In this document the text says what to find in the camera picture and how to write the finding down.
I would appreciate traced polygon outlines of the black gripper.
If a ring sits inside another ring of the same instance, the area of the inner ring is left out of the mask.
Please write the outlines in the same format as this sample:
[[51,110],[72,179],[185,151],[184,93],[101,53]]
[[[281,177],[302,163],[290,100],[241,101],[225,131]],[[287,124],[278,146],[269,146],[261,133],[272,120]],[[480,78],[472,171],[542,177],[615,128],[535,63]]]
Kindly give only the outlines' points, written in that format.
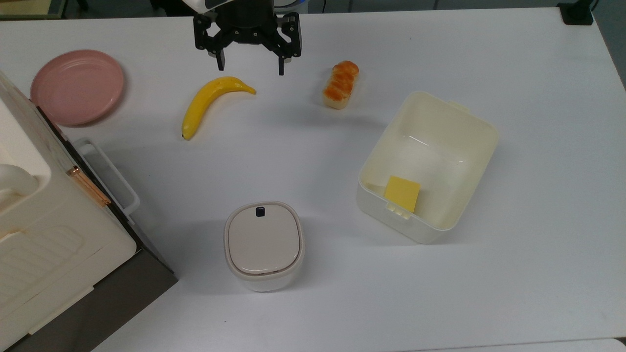
[[225,69],[224,47],[230,43],[262,44],[272,47],[279,58],[279,75],[285,63],[302,55],[299,13],[279,17],[272,0],[230,0],[214,8],[219,27],[215,37],[208,30],[215,21],[205,14],[194,16],[194,40],[198,50],[206,50],[216,58],[218,69]]

